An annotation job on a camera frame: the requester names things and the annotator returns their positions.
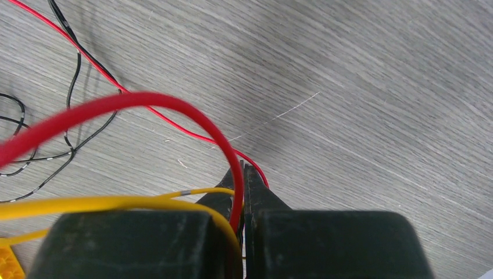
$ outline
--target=yellow plastic block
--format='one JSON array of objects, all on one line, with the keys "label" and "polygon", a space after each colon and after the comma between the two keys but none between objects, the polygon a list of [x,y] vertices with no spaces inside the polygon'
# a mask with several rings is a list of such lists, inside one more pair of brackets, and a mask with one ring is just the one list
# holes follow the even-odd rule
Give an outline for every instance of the yellow plastic block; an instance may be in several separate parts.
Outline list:
[{"label": "yellow plastic block", "polygon": [[0,279],[25,279],[25,277],[10,246],[0,247]]}]

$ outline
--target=thick red cable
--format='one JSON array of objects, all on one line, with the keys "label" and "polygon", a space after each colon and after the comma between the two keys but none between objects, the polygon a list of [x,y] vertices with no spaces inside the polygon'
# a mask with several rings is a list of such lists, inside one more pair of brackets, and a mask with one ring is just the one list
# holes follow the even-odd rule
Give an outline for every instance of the thick red cable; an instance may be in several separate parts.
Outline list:
[{"label": "thick red cable", "polygon": [[160,106],[183,113],[199,124],[224,152],[231,166],[234,181],[234,200],[230,224],[238,230],[243,202],[243,175],[233,147],[221,131],[200,110],[173,96],[155,92],[133,92],[132,94],[112,95],[84,103],[44,120],[30,129],[24,130],[0,145],[0,169],[19,156],[36,148],[50,138],[105,113],[132,108],[135,106]]},{"label": "thick red cable", "polygon": [[[40,20],[42,20],[44,23],[46,23],[47,25],[51,26],[53,29],[55,29],[58,33],[60,33],[62,36],[64,36],[69,42],[71,42],[79,51],[80,53],[82,53],[82,55],[84,55],[84,57],[110,82],[112,83],[114,86],[116,86],[118,89],[122,90],[124,93],[130,93],[125,87],[123,87],[121,84],[119,84],[115,79],[111,78],[111,76],[109,76],[94,60],[91,59],[91,57],[89,55],[87,55],[87,53],[85,53],[80,47],[79,45],[77,45],[76,42],[74,42],[74,40],[72,38],[70,38],[70,36],[65,32],[63,31],[60,27],[58,27],[58,25],[56,25],[55,23],[51,22],[49,19],[47,19],[45,16],[43,16],[42,14],[38,13],[37,11],[35,11],[34,9],[32,9],[31,7],[27,6],[26,4],[18,1],[18,0],[9,0],[11,3],[21,7],[22,9],[28,11],[29,13],[31,13],[32,15],[34,15],[35,17],[39,18]],[[208,137],[204,137],[203,135],[199,135],[199,134],[196,134],[196,133],[193,133],[192,131],[189,131],[185,128],[183,128],[182,126],[178,125],[176,122],[172,121],[171,119],[169,119],[168,117],[164,116],[162,113],[158,112],[156,109],[150,107],[150,106],[146,106],[146,108],[151,111],[152,113],[154,113],[155,115],[157,115],[159,118],[161,118],[162,120],[168,122],[169,124],[171,124],[173,127],[177,128],[178,130],[184,132],[185,134],[189,135],[189,136],[192,136],[194,138],[198,138],[199,140],[203,140],[203,141],[206,141],[206,142],[210,142],[211,144],[216,144],[217,143],[211,139],[211,138],[208,138]],[[240,151],[234,149],[234,152],[242,157],[243,159],[245,159],[248,163],[250,163],[251,165],[254,166],[254,168],[257,170],[257,172],[260,174],[265,186],[267,186],[267,188],[269,187],[269,183],[267,182],[267,177],[265,176],[265,174],[263,173],[262,169],[260,168],[259,165],[257,165],[252,159],[250,159],[247,155],[241,153]]]}]

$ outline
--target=black wire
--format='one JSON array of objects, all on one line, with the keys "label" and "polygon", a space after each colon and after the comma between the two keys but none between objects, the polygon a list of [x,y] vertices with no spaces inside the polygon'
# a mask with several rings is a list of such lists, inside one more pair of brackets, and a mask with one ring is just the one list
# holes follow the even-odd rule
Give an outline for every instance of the black wire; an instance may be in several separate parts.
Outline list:
[{"label": "black wire", "polygon": [[[58,5],[55,3],[55,1],[54,0],[48,0],[48,4],[50,5],[50,7],[51,7],[51,9],[52,9],[52,11],[53,11],[56,19],[58,20],[58,22],[60,23],[60,25],[62,26],[62,28],[65,30],[65,32],[67,32],[67,34],[70,36],[70,38],[73,39],[73,41],[77,44],[77,46],[86,55],[88,55],[99,67],[101,67],[103,69],[103,71],[107,75],[109,75],[112,79],[115,80],[115,77],[113,77],[113,75],[111,75],[111,73],[97,59],[95,59],[82,45],[79,44],[75,33],[73,32],[72,28],[70,27],[70,24],[65,19],[62,11],[58,8]],[[73,90],[74,90],[74,86],[75,86],[75,84],[77,82],[78,75],[80,73],[81,60],[82,60],[81,59],[81,53],[79,51],[77,51],[77,66],[76,66],[76,71],[75,71],[74,76],[72,78],[72,81],[70,83],[69,92],[67,94],[67,100],[66,100],[66,106],[67,106],[68,109],[70,109],[70,102],[71,102],[71,99],[72,99],[72,93],[73,93]],[[0,116],[0,119],[1,120],[13,122],[13,123],[17,123],[17,129],[16,129],[16,131],[14,132],[13,135],[16,135],[20,131],[20,129],[22,127],[28,128],[29,126],[26,125],[26,124],[24,124],[24,117],[25,117],[25,114],[26,114],[24,104],[20,100],[18,100],[17,98],[12,97],[12,96],[9,96],[9,95],[0,94],[0,96],[5,97],[5,98],[8,98],[8,99],[11,99],[11,100],[17,102],[17,104],[19,104],[19,106],[21,108],[21,114],[22,115],[21,115],[21,119],[20,120],[15,120],[15,119],[11,119],[11,118],[8,118],[8,117]],[[117,113],[118,113],[118,111],[113,112],[111,114],[110,118],[108,118],[108,120],[103,124],[103,126],[101,126],[99,129],[97,129],[96,132],[92,133],[89,137],[87,137],[83,142],[81,142],[75,148],[73,147],[72,143],[70,142],[70,140],[68,138],[68,131],[65,131],[65,134],[63,135],[63,139],[65,140],[65,143],[67,144],[67,146],[70,148],[70,151],[69,152],[65,152],[63,154],[56,155],[56,156],[51,156],[51,157],[34,158],[34,156],[35,156],[35,154],[37,152],[37,149],[35,149],[33,151],[33,153],[31,154],[31,156],[29,157],[29,159],[27,159],[27,160],[18,160],[18,161],[13,162],[13,163],[24,163],[24,166],[21,167],[19,170],[17,170],[14,173],[11,173],[11,174],[0,174],[1,176],[14,176],[16,174],[19,174],[21,171],[23,171],[32,162],[40,162],[40,161],[46,161],[46,160],[52,160],[52,159],[59,159],[59,158],[63,158],[63,157],[66,157],[66,156],[70,156],[69,159],[67,160],[67,162],[65,162],[63,165],[61,165],[61,167],[59,167],[53,174],[51,174],[47,179],[45,179],[45,181],[43,181],[34,190],[32,190],[31,192],[29,192],[29,193],[27,193],[27,194],[25,194],[23,196],[20,196],[18,198],[15,198],[15,199],[10,199],[10,200],[6,200],[6,201],[0,201],[0,203],[3,203],[3,202],[15,202],[15,201],[18,201],[18,200],[27,198],[28,196],[31,196],[32,194],[34,194],[37,191],[39,191],[44,185],[46,185],[46,183],[48,183],[50,180],[52,180],[66,166],[68,166],[70,164],[70,162],[74,159],[77,151],[80,148],[82,148],[82,146],[84,146],[86,143],[88,143],[90,140],[92,140],[94,137],[96,137],[99,133],[101,133],[113,121],[113,119],[116,117]]]}]

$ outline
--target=thin red wire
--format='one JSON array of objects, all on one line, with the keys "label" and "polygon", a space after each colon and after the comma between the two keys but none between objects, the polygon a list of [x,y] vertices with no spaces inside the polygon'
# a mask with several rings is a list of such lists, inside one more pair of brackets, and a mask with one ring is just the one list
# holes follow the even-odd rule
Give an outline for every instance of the thin red wire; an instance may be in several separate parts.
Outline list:
[{"label": "thin red wire", "polygon": [[214,123],[207,118],[207,116],[189,103],[173,96],[145,91],[133,92],[132,94],[112,95],[95,99],[75,108],[58,113],[2,143],[0,145],[0,169],[50,138],[88,121],[89,119],[115,110],[150,105],[173,109],[188,116],[210,134],[215,142],[217,142],[219,148],[224,152],[224,155],[231,166],[231,172],[233,173],[234,199],[233,208],[231,209],[230,224],[236,232],[238,230],[242,212],[244,182],[241,167],[234,149],[231,147],[226,137]]},{"label": "thin red wire", "polygon": [[[35,11],[34,9],[30,8],[29,6],[27,6],[26,4],[18,1],[18,0],[9,0],[11,3],[21,7],[22,9],[28,11],[29,13],[31,13],[32,15],[34,15],[35,17],[39,18],[40,20],[42,20],[44,23],[46,23],[47,25],[51,26],[53,29],[55,29],[58,33],[60,33],[62,36],[64,36],[69,42],[71,42],[79,51],[80,53],[82,53],[82,55],[84,55],[84,57],[110,82],[112,83],[114,86],[116,86],[118,89],[122,90],[124,93],[130,93],[126,88],[124,88],[121,84],[119,84],[115,79],[111,78],[108,74],[105,73],[105,71],[96,63],[94,62],[94,60],[91,59],[90,56],[88,56],[82,49],[80,49],[80,47],[77,45],[76,42],[74,42],[74,40],[72,38],[70,38],[70,36],[65,32],[63,31],[60,27],[58,27],[55,23],[51,22],[49,19],[47,19],[45,16],[43,16],[42,14],[38,13],[37,11]],[[189,131],[185,128],[183,128],[182,126],[178,125],[177,123],[175,123],[174,121],[172,121],[171,119],[169,119],[168,117],[162,115],[160,112],[158,112],[157,110],[155,110],[154,108],[150,107],[150,106],[146,106],[146,108],[148,110],[150,110],[152,113],[154,113],[155,115],[159,116],[159,118],[161,118],[162,120],[168,122],[169,124],[171,124],[173,127],[177,128],[178,130],[184,132],[185,134],[189,135],[189,136],[192,136],[194,138],[198,138],[199,140],[203,140],[203,141],[206,141],[206,142],[210,142],[211,144],[216,144],[217,143],[213,140],[213,139],[210,139],[208,137],[204,137],[203,135],[199,135],[199,134],[196,134],[196,133],[193,133],[192,131]],[[243,154],[242,152],[234,149],[234,152],[242,157],[243,159],[245,159],[248,163],[250,163],[256,170],[257,172],[260,174],[262,180],[263,180],[263,183],[265,184],[265,186],[267,186],[267,188],[269,187],[269,183],[267,182],[267,177],[265,176],[265,174],[263,173],[262,169],[260,168],[260,166],[258,164],[256,164],[252,159],[250,159],[247,155]]]}]

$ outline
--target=gray wooden surface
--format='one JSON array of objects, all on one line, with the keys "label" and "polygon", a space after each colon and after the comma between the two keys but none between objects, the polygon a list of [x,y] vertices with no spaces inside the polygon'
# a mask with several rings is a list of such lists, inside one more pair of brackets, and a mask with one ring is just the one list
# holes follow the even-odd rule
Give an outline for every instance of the gray wooden surface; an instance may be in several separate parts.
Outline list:
[{"label": "gray wooden surface", "polygon": [[[45,1],[27,3],[54,19]],[[491,1],[59,4],[119,81],[202,109],[293,208],[396,211],[416,227],[437,278],[493,268]],[[0,91],[25,102],[28,123],[62,110],[75,50],[7,1],[0,27]],[[75,103],[114,92],[84,63]],[[19,115],[10,102],[0,111]],[[102,122],[70,136],[86,137]],[[13,131],[0,127],[2,139]],[[60,137],[41,154],[65,150]],[[2,178],[1,198],[34,188],[62,162]],[[201,188],[226,169],[211,145],[133,109],[34,198]],[[1,223],[0,233],[26,233],[55,217]],[[39,244],[15,247],[26,269]]]}]

